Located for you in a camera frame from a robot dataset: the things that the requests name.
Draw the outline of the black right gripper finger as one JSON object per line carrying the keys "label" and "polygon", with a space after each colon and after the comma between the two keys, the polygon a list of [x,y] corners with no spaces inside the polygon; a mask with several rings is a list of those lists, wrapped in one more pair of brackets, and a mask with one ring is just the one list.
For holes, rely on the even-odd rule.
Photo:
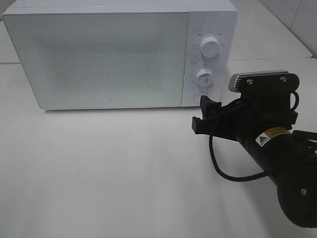
{"label": "black right gripper finger", "polygon": [[215,102],[211,100],[208,96],[202,95],[200,98],[200,108],[202,111],[202,116],[211,117],[213,114],[216,114],[217,111],[221,108],[221,102]]}
{"label": "black right gripper finger", "polygon": [[192,117],[191,128],[195,134],[215,135],[216,134],[217,117],[209,117],[200,119]]}

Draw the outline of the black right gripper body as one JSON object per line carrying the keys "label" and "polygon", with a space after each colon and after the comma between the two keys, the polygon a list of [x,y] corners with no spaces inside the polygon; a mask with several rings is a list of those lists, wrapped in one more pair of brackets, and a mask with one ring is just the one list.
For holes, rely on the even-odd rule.
{"label": "black right gripper body", "polygon": [[286,140],[297,120],[290,96],[241,98],[225,106],[212,135],[238,141],[249,154],[272,154],[266,149],[275,139]]}

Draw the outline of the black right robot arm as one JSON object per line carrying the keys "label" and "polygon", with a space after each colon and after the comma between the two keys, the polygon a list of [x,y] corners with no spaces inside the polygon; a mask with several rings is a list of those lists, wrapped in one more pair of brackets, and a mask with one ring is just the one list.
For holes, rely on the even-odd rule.
{"label": "black right robot arm", "polygon": [[292,131],[297,115],[290,109],[290,98],[246,97],[223,106],[202,96],[200,107],[203,116],[192,119],[193,131],[239,142],[262,169],[254,175],[234,177],[223,172],[212,156],[215,171],[235,182],[269,177],[286,217],[299,227],[315,228],[317,136]]}

